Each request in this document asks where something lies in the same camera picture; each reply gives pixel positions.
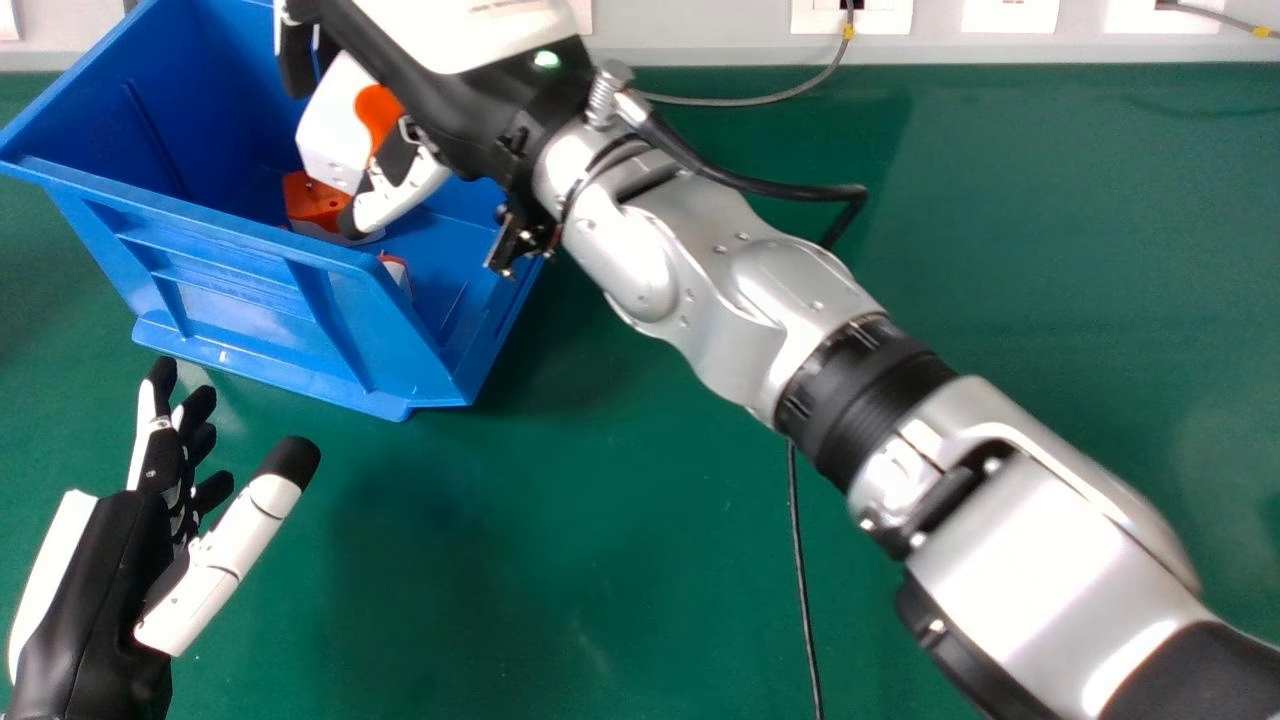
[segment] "orange object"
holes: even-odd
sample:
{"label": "orange object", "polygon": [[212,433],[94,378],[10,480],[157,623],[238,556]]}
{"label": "orange object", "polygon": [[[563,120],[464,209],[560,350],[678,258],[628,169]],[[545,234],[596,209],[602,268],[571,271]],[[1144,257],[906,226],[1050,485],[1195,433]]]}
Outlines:
{"label": "orange object", "polygon": [[369,128],[369,137],[372,140],[370,152],[378,152],[387,136],[399,124],[402,115],[404,106],[396,100],[387,86],[370,85],[356,96],[356,117]]}
{"label": "orange object", "polygon": [[311,223],[337,233],[338,215],[349,202],[349,195],[311,179],[305,172],[284,176],[284,210],[291,222]]}

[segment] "screw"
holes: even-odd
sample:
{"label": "screw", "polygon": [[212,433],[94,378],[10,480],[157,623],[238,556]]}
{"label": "screw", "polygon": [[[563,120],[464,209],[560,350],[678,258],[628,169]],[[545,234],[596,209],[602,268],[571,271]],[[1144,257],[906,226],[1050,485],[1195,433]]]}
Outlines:
{"label": "screw", "polygon": [[600,63],[595,72],[595,82],[591,83],[591,95],[586,100],[586,124],[598,131],[608,129],[618,113],[614,96],[630,87],[635,79],[635,72],[621,60]]}

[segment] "white outlet plate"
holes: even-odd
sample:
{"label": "white outlet plate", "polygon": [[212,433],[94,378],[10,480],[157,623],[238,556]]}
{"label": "white outlet plate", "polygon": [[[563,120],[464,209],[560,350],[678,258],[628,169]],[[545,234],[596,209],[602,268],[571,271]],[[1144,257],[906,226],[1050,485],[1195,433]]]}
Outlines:
{"label": "white outlet plate", "polygon": [[[867,0],[854,10],[854,27],[861,35],[910,35],[913,0]],[[845,10],[840,0],[791,0],[791,35],[840,35]]]}
{"label": "white outlet plate", "polygon": [[960,32],[1052,35],[1057,8],[1059,0],[965,0]]}
{"label": "white outlet plate", "polygon": [[577,18],[577,31],[582,35],[591,35],[595,32],[595,27],[591,20],[591,0],[568,0],[568,5],[570,8],[573,8],[573,17]]}
{"label": "white outlet plate", "polygon": [[0,0],[0,40],[22,40],[13,3],[14,0]]}
{"label": "white outlet plate", "polygon": [[[1196,0],[1201,8],[1222,12],[1226,0]],[[1179,13],[1156,10],[1155,0],[1110,0],[1102,32],[1133,35],[1213,35],[1221,27],[1217,20]]]}

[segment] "silver robotic arm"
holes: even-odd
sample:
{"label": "silver robotic arm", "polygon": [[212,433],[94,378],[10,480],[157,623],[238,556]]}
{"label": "silver robotic arm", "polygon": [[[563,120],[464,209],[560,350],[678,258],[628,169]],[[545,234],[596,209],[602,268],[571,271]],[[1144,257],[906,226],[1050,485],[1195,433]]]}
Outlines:
{"label": "silver robotic arm", "polygon": [[756,217],[630,70],[591,65],[559,3],[439,0],[420,24],[396,0],[305,5],[442,163],[508,191],[493,256],[558,240],[623,322],[795,442],[904,564],[901,620],[988,716],[1280,714],[1280,652],[1203,607],[1156,510]]}

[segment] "green table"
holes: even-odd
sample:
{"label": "green table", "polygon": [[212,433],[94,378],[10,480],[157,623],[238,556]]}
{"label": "green table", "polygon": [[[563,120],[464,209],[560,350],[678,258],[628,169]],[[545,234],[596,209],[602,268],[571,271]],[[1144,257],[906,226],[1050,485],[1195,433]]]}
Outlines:
{"label": "green table", "polygon": [[[641,79],[736,94],[806,72]],[[0,77],[0,118],[47,82]],[[841,247],[865,286],[1147,493],[1208,603],[1280,641],[1280,67],[858,68],[786,105],[671,117],[737,169],[867,182]],[[833,211],[759,208],[803,233]],[[36,188],[0,181],[0,218],[8,620],[61,492],[123,482],[152,356]],[[206,380],[211,468],[243,477],[284,433],[325,461],[175,665],[172,717],[810,712],[782,441],[567,259],[474,409],[396,425],[184,368]],[[893,619],[897,568],[823,480],[801,492],[831,715],[974,717]]]}

